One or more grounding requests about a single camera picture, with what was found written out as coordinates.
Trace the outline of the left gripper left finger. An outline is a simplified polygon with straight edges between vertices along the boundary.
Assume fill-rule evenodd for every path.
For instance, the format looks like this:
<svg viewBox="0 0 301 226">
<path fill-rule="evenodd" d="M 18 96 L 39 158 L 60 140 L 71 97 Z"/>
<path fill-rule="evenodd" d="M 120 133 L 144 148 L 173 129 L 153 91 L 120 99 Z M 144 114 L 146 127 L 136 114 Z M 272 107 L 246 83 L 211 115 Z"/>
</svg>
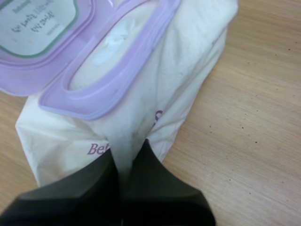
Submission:
<svg viewBox="0 0 301 226">
<path fill-rule="evenodd" d="M 18 195 L 2 226 L 119 226 L 119 181 L 110 150 L 81 170 Z"/>
</svg>

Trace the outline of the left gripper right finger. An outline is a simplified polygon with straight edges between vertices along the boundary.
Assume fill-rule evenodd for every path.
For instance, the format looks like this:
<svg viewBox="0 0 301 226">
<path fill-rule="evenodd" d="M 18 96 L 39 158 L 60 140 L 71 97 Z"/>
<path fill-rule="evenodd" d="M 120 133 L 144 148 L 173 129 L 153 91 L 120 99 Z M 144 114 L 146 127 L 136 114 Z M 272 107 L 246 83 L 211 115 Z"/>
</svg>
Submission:
<svg viewBox="0 0 301 226">
<path fill-rule="evenodd" d="M 145 140 L 122 195 L 125 226 L 214 226 L 202 192 L 167 170 Z"/>
</svg>

